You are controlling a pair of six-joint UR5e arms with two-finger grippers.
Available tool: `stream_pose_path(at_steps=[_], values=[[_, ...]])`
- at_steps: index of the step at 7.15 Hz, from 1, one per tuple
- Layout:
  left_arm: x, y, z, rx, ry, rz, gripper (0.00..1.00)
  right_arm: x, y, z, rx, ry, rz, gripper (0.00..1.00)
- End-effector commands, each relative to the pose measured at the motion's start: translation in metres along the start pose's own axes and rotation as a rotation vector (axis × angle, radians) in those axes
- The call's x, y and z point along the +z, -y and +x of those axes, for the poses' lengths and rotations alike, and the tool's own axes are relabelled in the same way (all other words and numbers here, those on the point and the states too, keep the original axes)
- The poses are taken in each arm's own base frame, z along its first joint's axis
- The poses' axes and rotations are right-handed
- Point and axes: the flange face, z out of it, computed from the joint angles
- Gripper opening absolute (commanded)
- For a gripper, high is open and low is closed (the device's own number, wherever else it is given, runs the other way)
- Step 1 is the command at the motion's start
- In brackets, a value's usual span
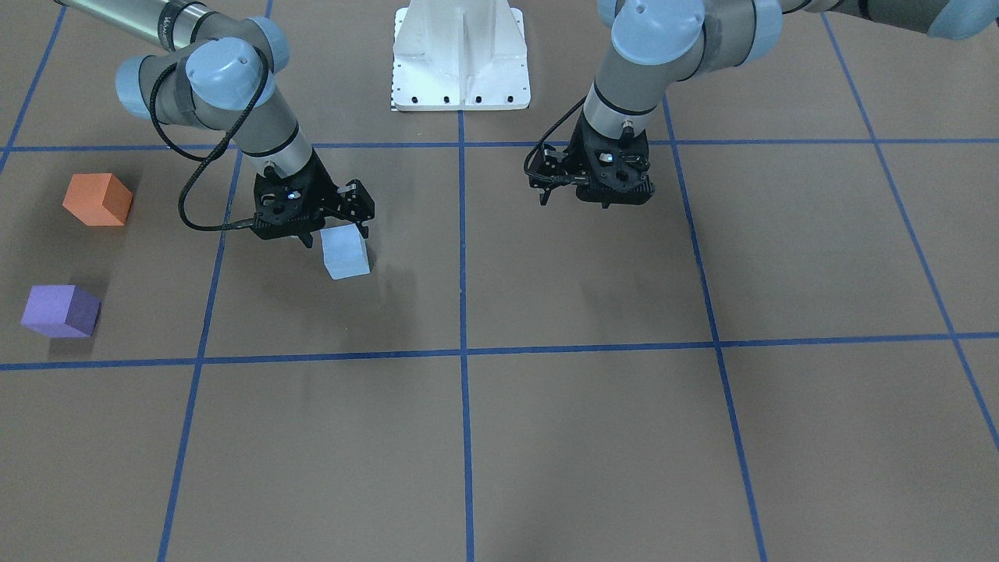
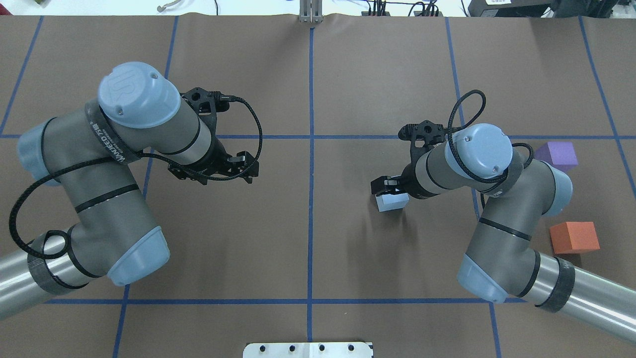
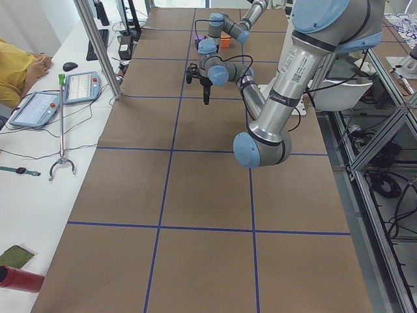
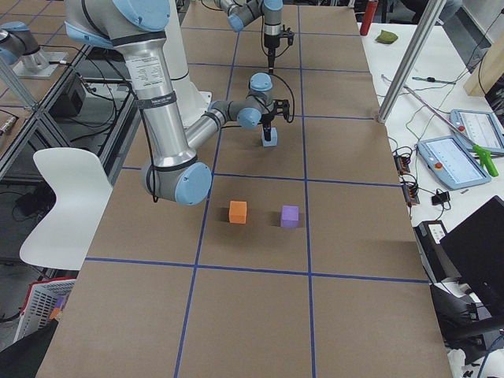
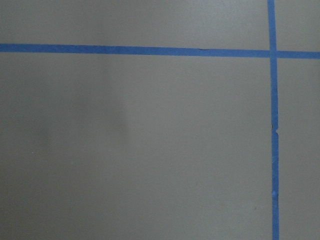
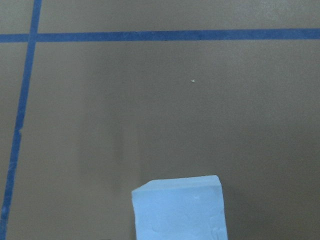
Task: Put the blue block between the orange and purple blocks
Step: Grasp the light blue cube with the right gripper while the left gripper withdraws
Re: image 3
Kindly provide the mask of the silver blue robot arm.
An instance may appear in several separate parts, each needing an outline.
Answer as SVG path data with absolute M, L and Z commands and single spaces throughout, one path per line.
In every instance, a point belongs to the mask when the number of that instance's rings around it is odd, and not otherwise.
M 245 43 L 267 5 L 252 1 L 238 23 L 226 14 L 211 14 L 208 37 L 198 45 L 199 78 L 216 86 L 235 83 L 252 115 L 247 130 L 233 142 L 234 156 L 246 168 L 273 166 L 289 157 L 291 138 L 285 125 L 326 55 L 372 48 L 382 39 L 384 1 L 296 1 L 291 49 L 264 96 L 251 68 L 224 61 L 218 43 L 221 33 Z
M 250 67 L 225 61 L 219 55 L 222 33 L 229 35 L 240 44 L 250 36 L 250 30 L 262 13 L 268 1 L 251 1 L 252 5 L 239 22 L 234 22 L 227 14 L 212 13 L 209 18 L 208 37 L 198 45 L 200 83 L 203 86 L 203 102 L 209 104 L 210 88 L 227 82 L 241 85 L 243 78 L 252 73 Z

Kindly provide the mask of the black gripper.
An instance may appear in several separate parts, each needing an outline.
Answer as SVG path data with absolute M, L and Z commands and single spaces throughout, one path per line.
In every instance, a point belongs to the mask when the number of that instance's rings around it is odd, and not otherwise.
M 203 86 L 203 102 L 205 105 L 209 105 L 212 82 L 206 77 L 200 78 L 199 82 Z

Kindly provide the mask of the person's hand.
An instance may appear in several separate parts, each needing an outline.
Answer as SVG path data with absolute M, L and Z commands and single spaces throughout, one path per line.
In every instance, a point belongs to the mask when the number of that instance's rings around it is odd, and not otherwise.
M 35 61 L 28 67 L 27 73 L 35 76 L 36 78 L 45 76 L 49 72 L 51 64 L 51 57 L 45 53 L 40 53 L 36 56 Z

